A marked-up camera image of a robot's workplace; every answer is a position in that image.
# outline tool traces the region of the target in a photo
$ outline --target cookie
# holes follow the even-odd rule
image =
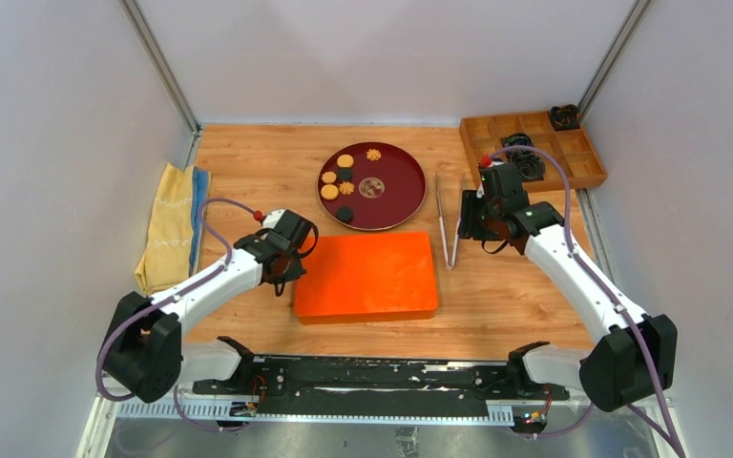
[[[349,207],[342,207],[336,210],[336,219],[341,222],[352,221],[352,209]]]
[[[350,183],[349,181],[345,181],[339,185],[338,191],[343,195],[348,196],[355,192],[355,185]]]
[[[336,178],[339,181],[350,181],[352,179],[352,171],[349,169],[339,169],[336,171]]]
[[[336,173],[335,172],[324,172],[322,174],[322,182],[327,184],[333,184],[336,182]]]
[[[335,184],[326,184],[322,186],[321,194],[324,200],[335,200],[339,196],[339,188]]]
[[[352,167],[352,164],[354,163],[355,159],[353,159],[350,155],[341,155],[336,159],[336,164],[338,164],[339,167],[345,169]]]
[[[378,160],[381,158],[381,152],[372,148],[366,152],[366,158],[369,160]]]

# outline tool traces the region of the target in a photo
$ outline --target wooden floor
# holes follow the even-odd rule
[[[324,213],[315,195],[325,159],[362,141],[391,143],[411,153],[426,171],[429,193],[420,212],[396,231],[429,233],[437,268],[440,306],[431,320],[305,326],[284,296],[271,287],[247,292],[203,320],[187,341],[230,336],[255,352],[506,359],[507,353],[538,340],[590,348],[579,317],[557,289],[513,249],[491,256],[478,242],[463,240],[456,268],[443,265],[433,177],[440,175],[448,234],[459,211],[459,178],[469,164],[455,128],[211,125],[203,131],[196,164],[212,173],[211,197],[235,198],[264,212],[291,210],[311,219],[323,235],[354,231]],[[563,213],[562,193],[531,195]],[[234,241],[257,229],[250,216],[214,204],[208,221]],[[582,216],[573,201],[572,227],[588,250]],[[222,245],[205,238],[203,265],[216,260]]]

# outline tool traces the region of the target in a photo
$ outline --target maroon plate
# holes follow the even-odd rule
[[[367,159],[367,151],[381,152],[378,160]],[[355,191],[350,195],[324,200],[321,195],[322,174],[336,172],[336,160],[350,155],[355,162],[351,167]],[[350,145],[339,151],[322,166],[317,179],[316,192],[322,206],[336,219],[341,207],[352,209],[352,221],[341,224],[362,231],[380,231],[394,227],[411,218],[423,205],[426,195],[426,175],[414,157],[396,146],[368,142]]]

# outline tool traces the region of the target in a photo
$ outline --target orange lid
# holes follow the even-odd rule
[[[304,324],[431,318],[439,302],[425,232],[321,237],[303,267],[293,307]]]

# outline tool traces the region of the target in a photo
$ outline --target yellow cloth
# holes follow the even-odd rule
[[[181,171],[167,164],[158,183],[147,228],[147,248],[134,272],[139,289],[146,294],[167,289],[189,278],[194,167]]]

